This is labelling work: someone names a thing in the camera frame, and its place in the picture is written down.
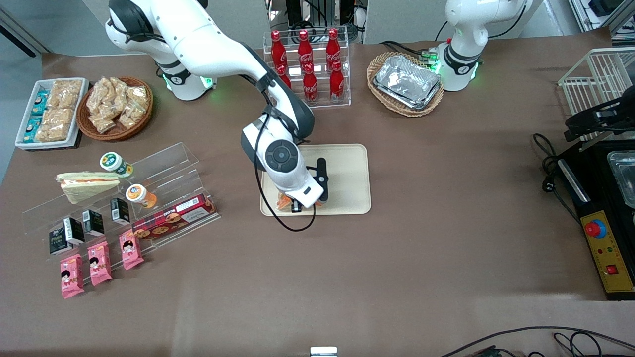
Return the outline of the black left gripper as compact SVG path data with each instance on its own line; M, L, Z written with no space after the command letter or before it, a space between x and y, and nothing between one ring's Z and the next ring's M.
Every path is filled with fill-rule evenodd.
M619 135L635 130L635 88L627 88L622 95L599 106L595 111L600 132L612 132ZM580 112L565 121L567 131L565 140L574 140L596 132L596 120L593 112Z

